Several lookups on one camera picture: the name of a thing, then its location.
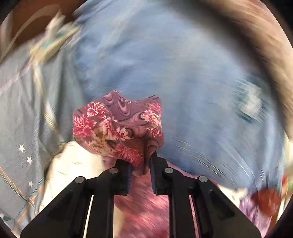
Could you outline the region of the cream leaf-print pillow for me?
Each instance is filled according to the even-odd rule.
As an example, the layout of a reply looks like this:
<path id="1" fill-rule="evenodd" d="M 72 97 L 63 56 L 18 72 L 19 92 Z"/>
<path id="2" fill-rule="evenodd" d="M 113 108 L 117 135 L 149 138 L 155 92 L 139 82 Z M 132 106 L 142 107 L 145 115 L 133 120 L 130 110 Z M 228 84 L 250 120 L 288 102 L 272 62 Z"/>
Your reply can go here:
<path id="1" fill-rule="evenodd" d="M 75 141 L 65 144 L 49 165 L 44 184 L 44 194 L 39 211 L 41 212 L 76 177 L 91 179 L 104 170 L 113 167 L 116 160 L 111 157 L 88 152 Z"/>

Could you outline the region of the lilac flower-print cloth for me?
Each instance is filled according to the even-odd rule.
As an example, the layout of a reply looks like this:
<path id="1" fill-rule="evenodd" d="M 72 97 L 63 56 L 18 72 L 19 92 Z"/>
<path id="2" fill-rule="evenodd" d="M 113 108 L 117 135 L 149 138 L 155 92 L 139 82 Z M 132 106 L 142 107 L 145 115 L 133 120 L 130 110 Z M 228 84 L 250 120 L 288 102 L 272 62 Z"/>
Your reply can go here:
<path id="1" fill-rule="evenodd" d="M 265 215 L 250 195 L 240 201 L 239 209 L 258 228 L 261 237 L 265 237 L 272 217 Z"/>

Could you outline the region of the brown striped blanket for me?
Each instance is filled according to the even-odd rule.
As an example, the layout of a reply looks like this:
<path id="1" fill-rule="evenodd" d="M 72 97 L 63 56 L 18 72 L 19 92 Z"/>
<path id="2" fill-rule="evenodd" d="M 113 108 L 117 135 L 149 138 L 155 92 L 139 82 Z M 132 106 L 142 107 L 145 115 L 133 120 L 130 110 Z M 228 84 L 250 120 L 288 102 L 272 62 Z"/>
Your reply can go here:
<path id="1" fill-rule="evenodd" d="M 292 140 L 292 45 L 261 1 L 203 1 L 237 25 L 269 71 L 281 101 L 285 131 Z"/>

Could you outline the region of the dark red plastic bag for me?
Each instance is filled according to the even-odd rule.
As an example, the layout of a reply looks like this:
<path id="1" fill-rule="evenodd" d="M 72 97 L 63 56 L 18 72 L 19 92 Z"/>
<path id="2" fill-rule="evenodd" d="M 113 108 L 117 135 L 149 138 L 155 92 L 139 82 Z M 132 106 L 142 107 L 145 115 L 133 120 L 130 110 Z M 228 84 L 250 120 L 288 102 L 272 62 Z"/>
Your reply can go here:
<path id="1" fill-rule="evenodd" d="M 251 199 L 267 217 L 275 215 L 281 204 L 281 195 L 276 189 L 264 188 L 253 193 Z"/>

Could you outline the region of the blue plaid bedsheet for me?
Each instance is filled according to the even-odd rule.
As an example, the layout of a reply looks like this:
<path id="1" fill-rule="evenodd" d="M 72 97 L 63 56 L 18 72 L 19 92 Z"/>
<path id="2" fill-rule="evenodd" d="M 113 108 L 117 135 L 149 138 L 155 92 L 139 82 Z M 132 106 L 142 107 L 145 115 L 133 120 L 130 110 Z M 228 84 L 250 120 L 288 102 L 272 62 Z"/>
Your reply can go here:
<path id="1" fill-rule="evenodd" d="M 281 185 L 277 95 L 231 24 L 197 1 L 86 1 L 75 16 L 88 99 L 159 96 L 163 158 L 231 189 Z"/>

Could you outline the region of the grey star-print cloth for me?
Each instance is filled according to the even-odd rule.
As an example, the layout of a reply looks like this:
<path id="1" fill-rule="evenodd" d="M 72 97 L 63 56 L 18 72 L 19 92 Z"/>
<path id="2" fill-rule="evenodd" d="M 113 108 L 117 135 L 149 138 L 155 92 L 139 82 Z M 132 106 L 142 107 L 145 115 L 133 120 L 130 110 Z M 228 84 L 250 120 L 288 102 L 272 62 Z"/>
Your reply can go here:
<path id="1" fill-rule="evenodd" d="M 38 214 L 45 172 L 83 103 L 69 44 L 44 64 L 31 64 L 28 45 L 1 64 L 1 218 L 15 234 Z"/>

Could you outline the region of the purple pink floral garment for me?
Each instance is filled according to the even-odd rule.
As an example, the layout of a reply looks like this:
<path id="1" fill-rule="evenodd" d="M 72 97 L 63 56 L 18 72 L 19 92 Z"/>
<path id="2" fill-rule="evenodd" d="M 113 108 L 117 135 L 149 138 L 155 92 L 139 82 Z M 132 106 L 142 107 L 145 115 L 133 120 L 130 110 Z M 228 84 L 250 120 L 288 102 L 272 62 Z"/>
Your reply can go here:
<path id="1" fill-rule="evenodd" d="M 149 172 L 150 156 L 164 142 L 160 98 L 130 101 L 111 91 L 73 113 L 73 137 L 106 168 L 117 159 L 133 167 L 130 193 L 114 201 L 115 236 L 168 237 L 168 197 L 153 193 Z"/>

